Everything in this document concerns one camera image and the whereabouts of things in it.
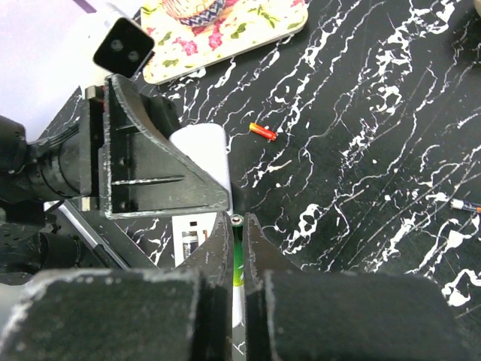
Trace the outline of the green battery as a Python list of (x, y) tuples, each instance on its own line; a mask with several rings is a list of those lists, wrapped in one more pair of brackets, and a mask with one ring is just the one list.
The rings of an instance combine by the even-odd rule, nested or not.
[(231, 216), (232, 231), (234, 236), (234, 274), (233, 284), (235, 287), (244, 285), (244, 252), (243, 232), (244, 217), (239, 214)]

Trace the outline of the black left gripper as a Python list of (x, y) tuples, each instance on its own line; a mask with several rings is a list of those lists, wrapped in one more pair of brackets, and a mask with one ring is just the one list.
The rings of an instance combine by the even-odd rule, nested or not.
[(84, 197), (110, 220), (228, 209), (228, 190), (169, 141), (173, 102), (119, 74), (85, 96), (78, 122), (37, 146), (38, 199)]

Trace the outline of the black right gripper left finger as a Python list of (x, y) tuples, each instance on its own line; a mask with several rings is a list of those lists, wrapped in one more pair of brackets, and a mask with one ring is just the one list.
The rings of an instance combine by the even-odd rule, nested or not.
[(230, 360), (231, 220), (179, 267), (39, 273), (1, 330), (3, 360)]

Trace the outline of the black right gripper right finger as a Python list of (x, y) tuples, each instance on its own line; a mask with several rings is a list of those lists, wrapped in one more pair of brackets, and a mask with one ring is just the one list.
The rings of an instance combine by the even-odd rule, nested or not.
[(439, 287), (426, 278), (303, 272), (244, 218), (249, 360), (472, 360)]

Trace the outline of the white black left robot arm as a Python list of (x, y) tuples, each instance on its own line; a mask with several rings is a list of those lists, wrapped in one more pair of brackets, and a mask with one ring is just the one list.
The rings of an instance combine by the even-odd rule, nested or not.
[(151, 268), (121, 231), (100, 236), (72, 201), (109, 220), (225, 211), (228, 190), (169, 137), (180, 129), (174, 104), (150, 98), (120, 74), (86, 89), (80, 119), (34, 143), (1, 120), (1, 270)]

